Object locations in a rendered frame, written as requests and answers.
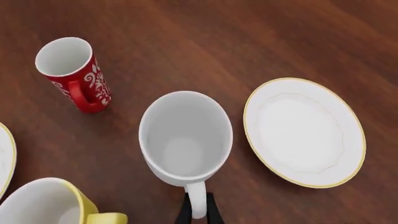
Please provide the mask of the yellow mug with white inside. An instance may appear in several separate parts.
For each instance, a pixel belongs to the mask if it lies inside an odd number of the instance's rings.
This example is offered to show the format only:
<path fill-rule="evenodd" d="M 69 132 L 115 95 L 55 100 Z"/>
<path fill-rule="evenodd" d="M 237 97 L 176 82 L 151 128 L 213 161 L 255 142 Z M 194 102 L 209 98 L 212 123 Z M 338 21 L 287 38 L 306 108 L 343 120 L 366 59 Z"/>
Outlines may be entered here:
<path fill-rule="evenodd" d="M 67 180 L 33 180 L 0 205 L 0 224 L 127 224 L 119 212 L 100 213 L 97 206 Z"/>

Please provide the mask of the red mug with white pattern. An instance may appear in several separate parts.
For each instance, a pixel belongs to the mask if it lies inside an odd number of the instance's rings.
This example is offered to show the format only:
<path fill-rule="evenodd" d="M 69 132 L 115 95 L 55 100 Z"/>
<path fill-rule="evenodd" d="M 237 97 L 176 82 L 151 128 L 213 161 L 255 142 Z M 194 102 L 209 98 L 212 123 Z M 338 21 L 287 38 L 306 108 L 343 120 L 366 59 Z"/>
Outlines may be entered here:
<path fill-rule="evenodd" d="M 84 113 L 103 111 L 112 96 L 91 45 L 78 37 L 64 37 L 43 46 L 36 69 Z"/>

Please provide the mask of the white plate with gold rim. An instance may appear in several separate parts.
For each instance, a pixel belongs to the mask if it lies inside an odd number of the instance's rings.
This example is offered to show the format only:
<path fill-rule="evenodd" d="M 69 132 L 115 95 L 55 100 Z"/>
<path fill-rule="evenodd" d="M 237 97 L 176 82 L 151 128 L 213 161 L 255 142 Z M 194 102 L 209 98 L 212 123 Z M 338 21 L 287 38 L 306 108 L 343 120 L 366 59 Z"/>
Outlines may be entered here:
<path fill-rule="evenodd" d="M 5 194 L 16 167 L 17 149 L 13 135 L 0 123 L 0 199 Z"/>
<path fill-rule="evenodd" d="M 366 155 L 354 111 L 330 89 L 301 78 L 257 87 L 245 104 L 243 125 L 251 149 L 268 169 L 307 188 L 344 184 Z"/>

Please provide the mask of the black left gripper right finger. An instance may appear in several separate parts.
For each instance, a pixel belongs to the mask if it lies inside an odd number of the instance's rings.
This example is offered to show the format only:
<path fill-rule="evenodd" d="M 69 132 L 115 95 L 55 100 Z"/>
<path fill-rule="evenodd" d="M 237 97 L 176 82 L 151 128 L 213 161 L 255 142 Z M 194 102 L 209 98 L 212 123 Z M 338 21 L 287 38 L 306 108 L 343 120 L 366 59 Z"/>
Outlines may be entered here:
<path fill-rule="evenodd" d="M 218 210 L 213 193 L 206 193 L 207 201 L 207 224 L 223 224 L 223 218 Z"/>

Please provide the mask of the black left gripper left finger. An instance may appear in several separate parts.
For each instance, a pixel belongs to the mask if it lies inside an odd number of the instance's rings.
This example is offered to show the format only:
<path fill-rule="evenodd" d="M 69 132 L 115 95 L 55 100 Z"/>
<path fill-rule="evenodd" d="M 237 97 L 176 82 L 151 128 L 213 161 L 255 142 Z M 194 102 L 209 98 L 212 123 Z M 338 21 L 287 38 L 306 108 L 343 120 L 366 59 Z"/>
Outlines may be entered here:
<path fill-rule="evenodd" d="M 184 200 L 180 212 L 178 213 L 175 224 L 191 224 L 192 223 L 192 207 L 188 193 L 185 193 Z"/>

